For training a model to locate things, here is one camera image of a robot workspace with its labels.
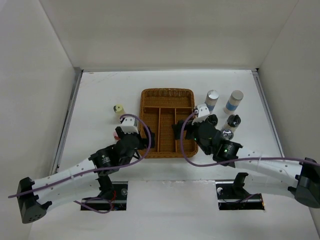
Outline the pink cap shaker bottle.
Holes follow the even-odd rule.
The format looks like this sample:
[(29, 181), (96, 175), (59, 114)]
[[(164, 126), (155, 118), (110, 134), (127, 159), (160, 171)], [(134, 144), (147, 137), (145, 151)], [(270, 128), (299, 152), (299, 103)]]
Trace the pink cap shaker bottle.
[(119, 140), (120, 140), (120, 138), (119, 138), (119, 136), (118, 136), (118, 134), (117, 134), (116, 132), (113, 133), (113, 137), (114, 137), (114, 139), (115, 139), (116, 141), (119, 141)]

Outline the yellow cap shaker bottle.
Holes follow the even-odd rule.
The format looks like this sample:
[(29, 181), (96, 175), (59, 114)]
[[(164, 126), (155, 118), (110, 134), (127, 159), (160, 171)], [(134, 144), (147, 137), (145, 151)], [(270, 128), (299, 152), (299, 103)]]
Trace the yellow cap shaker bottle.
[(117, 123), (121, 123), (121, 116), (125, 114), (125, 110), (123, 105), (121, 104), (116, 104), (113, 106), (113, 111), (114, 111), (114, 121)]

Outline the clear lid black grinder jar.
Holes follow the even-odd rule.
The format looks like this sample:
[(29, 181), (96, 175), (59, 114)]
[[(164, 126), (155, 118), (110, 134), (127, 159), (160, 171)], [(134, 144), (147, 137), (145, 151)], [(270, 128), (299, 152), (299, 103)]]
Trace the clear lid black grinder jar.
[(233, 139), (234, 133), (233, 133), (233, 131), (230, 130), (230, 129), (223, 128), (223, 129), (221, 130), (221, 136), (222, 136), (225, 140), (230, 141), (230, 140)]

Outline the black knob cap spice jar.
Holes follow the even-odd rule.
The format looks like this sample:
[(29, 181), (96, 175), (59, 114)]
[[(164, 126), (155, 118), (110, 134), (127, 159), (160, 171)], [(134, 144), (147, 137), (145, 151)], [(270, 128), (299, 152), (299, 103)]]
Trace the black knob cap spice jar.
[(232, 114), (226, 120), (225, 128), (234, 132), (241, 124), (241, 121), (242, 120), (238, 114)]

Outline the black cap seasoning jar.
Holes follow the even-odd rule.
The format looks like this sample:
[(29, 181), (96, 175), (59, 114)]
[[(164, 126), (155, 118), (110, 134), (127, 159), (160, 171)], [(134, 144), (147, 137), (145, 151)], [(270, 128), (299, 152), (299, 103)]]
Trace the black cap seasoning jar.
[(209, 115), (207, 120), (213, 126), (217, 126), (217, 124), (218, 124), (218, 117), (215, 114)]

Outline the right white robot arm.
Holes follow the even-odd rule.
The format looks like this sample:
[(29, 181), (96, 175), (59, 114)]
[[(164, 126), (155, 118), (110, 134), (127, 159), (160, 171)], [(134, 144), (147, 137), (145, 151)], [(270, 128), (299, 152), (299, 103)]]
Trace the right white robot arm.
[(309, 208), (320, 207), (320, 165), (311, 158), (264, 157), (223, 137), (216, 120), (202, 122), (180, 120), (171, 127), (174, 138), (193, 140), (212, 157), (211, 166), (241, 169), (232, 192), (239, 200), (247, 200), (250, 192), (286, 196)]

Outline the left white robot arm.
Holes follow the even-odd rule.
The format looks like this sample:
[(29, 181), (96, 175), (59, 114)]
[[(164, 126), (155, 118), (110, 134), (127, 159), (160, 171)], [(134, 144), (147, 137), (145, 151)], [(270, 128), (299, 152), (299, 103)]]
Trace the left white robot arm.
[(40, 179), (25, 177), (18, 183), (17, 199), (23, 224), (43, 218), (56, 207), (79, 199), (98, 198), (107, 200), (114, 191), (110, 175), (132, 165), (131, 160), (143, 159), (139, 150), (155, 146), (155, 133), (150, 127), (140, 132), (125, 133), (116, 128), (119, 140), (102, 148), (80, 163)]

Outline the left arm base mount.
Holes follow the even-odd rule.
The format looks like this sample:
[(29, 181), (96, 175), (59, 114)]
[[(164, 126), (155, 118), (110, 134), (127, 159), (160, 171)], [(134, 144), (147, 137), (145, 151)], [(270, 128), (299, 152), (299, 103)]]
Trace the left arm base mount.
[(111, 181), (109, 176), (104, 176), (98, 181), (100, 183), (99, 194), (94, 197), (83, 198), (80, 210), (100, 214), (110, 211), (125, 211), (127, 209), (128, 182)]

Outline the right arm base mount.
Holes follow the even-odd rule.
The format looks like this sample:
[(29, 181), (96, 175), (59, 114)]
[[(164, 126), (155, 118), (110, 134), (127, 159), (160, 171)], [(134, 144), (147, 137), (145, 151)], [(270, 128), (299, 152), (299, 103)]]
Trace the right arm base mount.
[(244, 181), (248, 175), (240, 172), (235, 179), (215, 181), (220, 211), (265, 210), (262, 195), (250, 194), (244, 189)]

